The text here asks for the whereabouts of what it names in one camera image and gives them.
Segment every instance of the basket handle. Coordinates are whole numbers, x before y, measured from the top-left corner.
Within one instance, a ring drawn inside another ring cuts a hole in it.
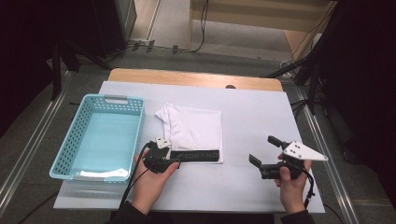
[[[128,105],[128,97],[124,95],[105,95],[105,100],[109,104]]]

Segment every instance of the white tabletop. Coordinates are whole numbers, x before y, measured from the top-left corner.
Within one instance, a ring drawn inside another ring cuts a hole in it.
[[[267,142],[268,135],[286,142],[301,141],[285,92],[105,81],[100,93],[145,99],[146,116],[140,148],[163,134],[163,124],[154,112],[164,103],[222,112],[224,163],[182,163],[168,180],[152,210],[284,212],[274,180],[261,179],[259,169],[249,163],[248,154],[263,164],[276,164],[281,149]],[[126,184],[64,181],[54,208],[117,209],[125,187]],[[314,192],[316,196],[308,210],[324,213],[317,186]]]

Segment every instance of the black cable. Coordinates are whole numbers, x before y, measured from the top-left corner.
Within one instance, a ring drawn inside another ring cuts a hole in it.
[[[116,58],[118,58],[119,56],[120,56],[120,53],[115,53],[115,54],[109,54],[109,55],[107,55],[107,56],[113,56],[111,59],[107,59],[106,61],[105,61],[105,63],[111,63],[111,62],[113,62]],[[93,62],[87,62],[87,61],[85,61],[85,60],[81,60],[81,59],[79,59],[78,60],[79,61],[79,63],[80,64],[95,64],[95,63],[93,63]]]
[[[314,101],[314,104],[322,104],[322,101],[320,98],[316,98],[316,101]],[[300,114],[300,112],[304,109],[304,106],[306,106],[308,104],[308,100],[301,100],[301,101],[297,101],[294,103],[291,103],[290,106],[294,106],[297,105],[296,107],[294,107],[292,109],[292,112],[294,114],[294,119],[297,120],[298,115]]]
[[[315,180],[314,180],[314,177],[312,177],[312,175],[308,173],[308,171],[305,169],[305,167],[303,169],[303,173],[308,176],[308,181],[311,184],[309,191],[306,194],[306,198],[305,198],[305,202],[304,202],[304,206],[306,208],[308,206],[309,202],[311,202],[312,196],[315,196],[315,193],[314,193]]]
[[[319,27],[320,27],[320,25],[332,14],[332,13],[329,13],[330,12],[330,10],[332,9],[332,5],[329,7],[329,9],[327,10],[327,12],[326,12],[326,14],[324,14],[324,17],[323,17],[323,19],[320,21],[320,23],[317,25],[317,26],[315,26],[312,30],[310,30],[309,32],[307,32],[307,33],[305,33],[305,36],[304,36],[304,38],[303,38],[303,40],[300,42],[300,44],[297,46],[297,48],[296,48],[296,50],[291,54],[291,60],[293,61],[293,57],[294,57],[294,54],[297,52],[297,50],[300,48],[300,46],[301,46],[301,44],[303,44],[303,42],[304,42],[304,40],[306,39],[306,36],[308,35],[308,34],[310,34],[311,32],[313,32],[314,30],[316,31]]]
[[[285,63],[286,63],[288,66],[289,66],[290,64],[294,64],[294,65],[295,65],[294,61],[283,62],[283,63],[280,64],[280,68],[281,68],[281,69],[284,68],[283,64],[285,64]],[[293,72],[294,75],[297,75],[297,73],[294,71],[294,69],[291,69],[290,71]]]
[[[134,181],[134,183],[131,185],[131,187],[133,187],[134,184],[137,182],[137,180],[138,180],[143,174],[145,174],[150,168],[147,168],[147,169],[145,170],[145,172],[143,172],[141,175],[139,175],[139,176],[137,177],[137,179]]]
[[[151,46],[150,48],[152,48],[152,49],[175,50],[175,51],[178,51],[178,52],[197,52],[200,49],[202,49],[204,47],[204,45],[205,45],[205,25],[206,25],[206,17],[207,17],[207,9],[208,9],[208,7],[209,7],[209,0],[206,0],[205,4],[204,4],[204,8],[203,8],[203,10],[201,12],[202,41],[201,41],[201,45],[197,49],[173,49],[173,48],[168,48],[168,47],[157,47],[157,46]],[[148,48],[149,46],[140,45],[139,47]],[[134,49],[134,48],[135,48],[135,46],[132,45],[129,48],[126,48],[124,50],[120,50],[120,51],[112,53],[112,54],[108,54],[107,56],[117,55],[117,54],[123,53],[123,52],[125,52],[127,50]]]
[[[329,208],[330,210],[332,210],[332,212],[335,213],[335,215],[338,217],[338,220],[340,220],[341,224],[344,224],[343,219],[340,218],[340,216],[338,216],[338,214],[334,211],[334,209],[332,209],[329,205],[327,205],[326,203],[323,204],[325,207]]]
[[[52,195],[50,195],[46,200],[44,200],[42,203],[40,203],[38,206],[36,206],[32,211],[30,211],[20,222],[18,222],[19,224],[23,223],[24,221],[26,221],[27,218],[29,218],[35,211],[37,211],[41,206],[43,206],[45,203],[47,203],[49,200],[51,200],[53,197],[55,197],[56,195],[58,195],[59,190],[56,191],[55,193],[53,193]]]
[[[306,176],[308,178],[310,187],[309,187],[308,193],[306,194],[306,198],[305,198],[305,202],[304,202],[304,206],[306,208],[308,206],[309,202],[311,201],[312,196],[315,196],[315,193],[314,193],[314,185],[315,185],[314,177],[312,177],[312,175],[309,174],[309,172],[306,170],[305,167],[304,167],[304,169],[302,169],[302,168],[300,168],[300,167],[298,167],[298,166],[296,166],[294,164],[291,164],[290,162],[285,162],[285,164],[290,166],[290,167],[292,167],[292,168],[294,168],[294,169],[296,169],[296,170],[300,170],[301,172],[306,174]]]
[[[206,17],[207,17],[207,9],[208,8],[209,8],[209,0],[206,0],[206,2],[204,4],[204,8],[201,13],[201,31],[202,31],[201,45],[197,49],[191,50],[190,52],[196,52],[196,51],[200,50],[201,48],[203,48],[205,45],[205,25],[206,25]]]
[[[122,195],[122,199],[120,201],[120,207],[119,208],[121,208],[122,205],[125,203],[126,198],[128,197],[129,191],[131,191],[132,185],[134,184],[134,175],[136,174],[137,166],[139,165],[139,162],[142,160],[143,153],[145,152],[146,147],[148,147],[150,144],[152,144],[152,142],[146,143],[143,146],[142,150],[140,151],[139,157],[137,158],[136,164],[134,165],[134,171],[132,172],[132,175],[131,175],[131,178],[129,180],[128,186],[127,186],[124,194]]]
[[[310,51],[312,51],[313,48],[314,48],[314,39],[312,39],[312,41],[311,41],[311,50]]]

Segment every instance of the person's left hand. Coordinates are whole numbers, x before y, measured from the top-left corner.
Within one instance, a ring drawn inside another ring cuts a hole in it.
[[[143,153],[145,158],[148,154],[148,150]],[[141,213],[147,215],[152,205],[158,200],[163,191],[166,181],[172,175],[172,173],[179,166],[178,162],[172,163],[163,174],[155,174],[148,170],[143,161],[140,161],[137,166],[136,174],[134,175],[134,181],[140,176],[140,178],[134,184],[134,198],[132,200],[132,206],[139,210]]]

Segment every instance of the table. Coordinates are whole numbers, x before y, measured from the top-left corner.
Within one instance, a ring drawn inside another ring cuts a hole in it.
[[[284,141],[301,141],[286,93],[277,80],[139,69],[115,69],[108,80],[100,93],[145,98],[141,146],[161,133],[162,123],[154,112],[165,101],[222,112],[224,163],[183,163],[167,182],[152,207],[154,211],[284,211],[273,180],[262,180],[259,170],[248,162],[249,153],[265,164],[277,162],[280,149],[266,142],[270,134]],[[234,85],[237,90],[224,89],[227,85]],[[270,91],[249,89],[259,89],[260,85]],[[64,181],[54,208],[114,210],[125,187],[124,183]],[[324,212],[318,193],[308,209],[313,213]]]

